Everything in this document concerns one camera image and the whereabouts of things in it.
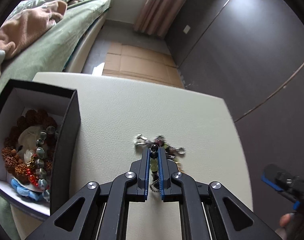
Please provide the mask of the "person's hand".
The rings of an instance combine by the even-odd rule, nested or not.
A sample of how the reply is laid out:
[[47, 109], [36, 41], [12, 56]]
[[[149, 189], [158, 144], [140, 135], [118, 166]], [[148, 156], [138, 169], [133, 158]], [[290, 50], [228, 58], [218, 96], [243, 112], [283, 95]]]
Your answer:
[[287, 213], [287, 214], [283, 215], [279, 220], [279, 226], [282, 228], [286, 227], [290, 223], [293, 216], [294, 216], [294, 213]]

